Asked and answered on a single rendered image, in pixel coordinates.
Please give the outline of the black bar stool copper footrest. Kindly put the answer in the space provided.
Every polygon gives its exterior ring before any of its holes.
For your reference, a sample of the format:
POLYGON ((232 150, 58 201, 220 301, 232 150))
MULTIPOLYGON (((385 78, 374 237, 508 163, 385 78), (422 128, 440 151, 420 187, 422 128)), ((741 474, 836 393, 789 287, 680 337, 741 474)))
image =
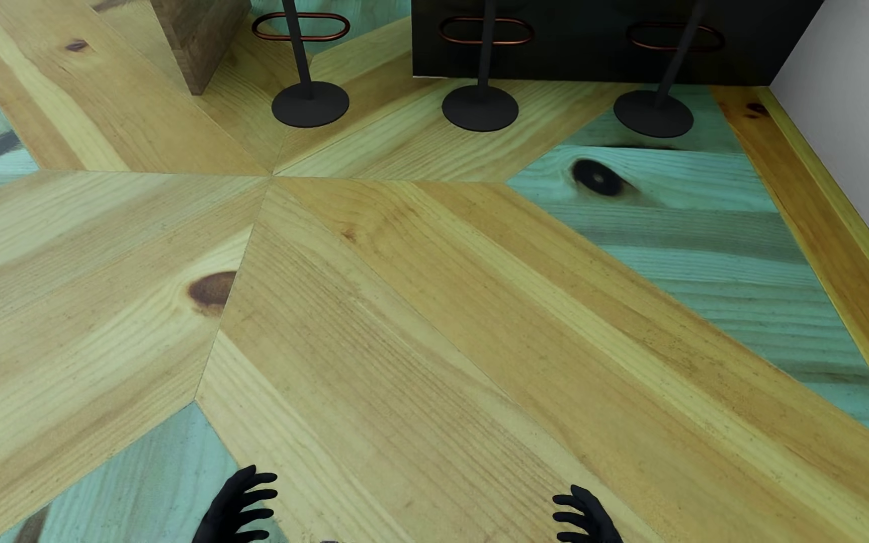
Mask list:
POLYGON ((515 98, 508 92, 489 85, 490 58, 496 45, 511 46, 530 43, 536 36, 534 28, 521 19, 498 18, 499 0, 485 0, 484 13, 480 18, 457 16, 443 19, 439 26, 439 36, 448 43, 478 45, 479 63, 477 83, 466 85, 451 91, 443 100, 441 110, 444 117, 456 127, 476 132, 502 130, 512 125, 516 120, 519 107, 515 98), (479 41, 463 41, 449 37, 445 30, 448 25, 457 21, 482 22, 479 41), (516 41, 497 41, 494 39, 494 29, 497 21, 513 23, 522 27, 527 35, 516 41))
POLYGON ((281 90, 272 101, 272 114, 284 125, 293 128, 311 129, 329 125, 343 117, 350 107, 349 95, 340 86, 312 80, 304 44, 307 42, 333 42, 344 38, 351 30, 348 19, 337 14, 299 13, 295 0, 282 0, 283 11, 265 14, 255 19, 251 31, 257 38, 268 42, 286 42, 292 45, 296 60, 299 83, 281 90), (286 36, 261 32, 262 23, 283 18, 287 21, 286 36), (343 29, 332 35, 304 36, 299 19, 333 19, 343 24, 343 29))
POLYGON ((662 81, 655 92, 636 90, 622 94, 613 105, 616 119, 626 128, 654 138, 674 138, 689 132, 694 125, 690 109, 679 100, 670 97, 669 91, 682 68, 685 56, 691 51, 715 51, 722 48, 725 38, 718 31, 709 30, 718 36, 718 45, 713 47, 693 47, 692 42, 701 22, 714 0, 695 0, 692 12, 685 24, 677 46, 656 46, 634 40, 636 28, 674 28, 674 22, 639 21, 626 30, 626 38, 638 47, 670 52, 675 55, 667 66, 662 81))

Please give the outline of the dark kitchen island counter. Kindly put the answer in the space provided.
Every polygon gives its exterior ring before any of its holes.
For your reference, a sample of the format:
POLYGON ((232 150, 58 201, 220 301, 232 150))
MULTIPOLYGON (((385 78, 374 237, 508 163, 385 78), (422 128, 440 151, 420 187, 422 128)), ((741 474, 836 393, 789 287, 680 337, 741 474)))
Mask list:
MULTIPOLYGON (((486 0, 411 0, 413 74, 476 78, 486 0)), ((824 0, 704 0, 680 84, 769 85, 824 0)), ((657 84, 697 0, 496 0, 489 77, 657 84)))

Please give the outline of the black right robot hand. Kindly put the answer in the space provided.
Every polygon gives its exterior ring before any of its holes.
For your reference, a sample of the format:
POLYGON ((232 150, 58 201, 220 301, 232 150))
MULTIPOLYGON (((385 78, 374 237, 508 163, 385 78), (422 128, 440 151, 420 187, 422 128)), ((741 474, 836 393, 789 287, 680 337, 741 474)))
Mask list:
POLYGON ((562 543, 624 543, 610 514, 599 499, 588 489, 571 485, 570 493, 555 495, 552 502, 572 507, 574 512, 559 511, 552 515, 554 521, 571 524, 581 530, 560 531, 556 539, 562 543))

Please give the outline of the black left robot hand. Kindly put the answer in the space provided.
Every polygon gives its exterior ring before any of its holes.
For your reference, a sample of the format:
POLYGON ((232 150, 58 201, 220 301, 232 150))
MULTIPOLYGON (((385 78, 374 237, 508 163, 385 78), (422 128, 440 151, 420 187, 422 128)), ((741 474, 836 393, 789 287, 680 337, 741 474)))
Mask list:
POLYGON ((254 488, 272 483, 277 478, 273 473, 259 473, 254 465, 235 472, 211 501, 191 543, 253 543, 270 538, 271 533, 265 529, 241 529, 253 521, 273 516, 273 511, 266 507, 247 508, 257 502, 276 498, 278 493, 274 489, 254 488))

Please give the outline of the wooden block furniture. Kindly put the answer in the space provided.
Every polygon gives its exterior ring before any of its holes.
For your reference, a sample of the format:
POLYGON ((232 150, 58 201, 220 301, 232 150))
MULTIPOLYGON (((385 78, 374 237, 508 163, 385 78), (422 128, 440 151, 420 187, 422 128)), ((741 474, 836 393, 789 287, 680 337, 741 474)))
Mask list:
POLYGON ((200 96, 247 19, 251 0, 150 0, 187 83, 200 96))

